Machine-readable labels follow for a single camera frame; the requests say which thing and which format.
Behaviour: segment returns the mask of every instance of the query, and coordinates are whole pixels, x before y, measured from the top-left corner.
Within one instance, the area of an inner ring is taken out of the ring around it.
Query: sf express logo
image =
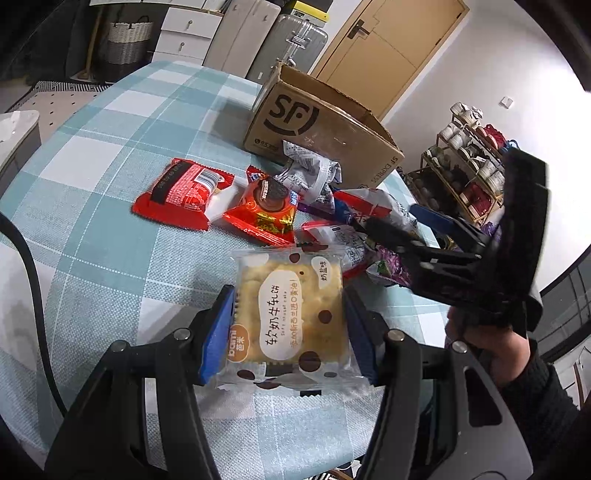
[[[293,100],[284,93],[278,95],[268,115],[277,118],[275,123],[279,125],[267,118],[264,121],[265,127],[287,137],[295,137],[307,132],[316,122],[320,110],[315,106],[309,107],[305,103],[293,102],[292,104],[292,102]]]

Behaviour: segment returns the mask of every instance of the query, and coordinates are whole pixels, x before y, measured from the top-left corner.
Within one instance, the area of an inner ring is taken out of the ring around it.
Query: woven basket
[[[148,48],[153,22],[111,23],[105,61],[116,65],[141,61]]]

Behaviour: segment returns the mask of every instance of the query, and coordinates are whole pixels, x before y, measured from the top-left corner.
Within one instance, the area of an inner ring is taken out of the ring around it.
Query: wooden door
[[[364,0],[313,75],[381,119],[465,13],[461,0]]]

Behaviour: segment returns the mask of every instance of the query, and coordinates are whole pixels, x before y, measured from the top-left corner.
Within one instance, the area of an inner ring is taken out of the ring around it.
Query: cardboard box
[[[284,164],[289,140],[342,168],[343,189],[377,187],[404,158],[364,106],[305,73],[278,64],[257,96],[244,148]]]

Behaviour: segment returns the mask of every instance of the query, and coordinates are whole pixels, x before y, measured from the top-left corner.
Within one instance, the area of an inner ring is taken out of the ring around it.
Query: door handle
[[[369,35],[369,31],[367,31],[366,29],[363,28],[363,24],[365,22],[363,20],[357,20],[357,23],[355,25],[353,25],[353,28],[351,28],[351,30],[349,30],[349,34],[347,35],[347,38],[355,38],[355,35],[357,34],[357,32],[363,32],[366,35]]]

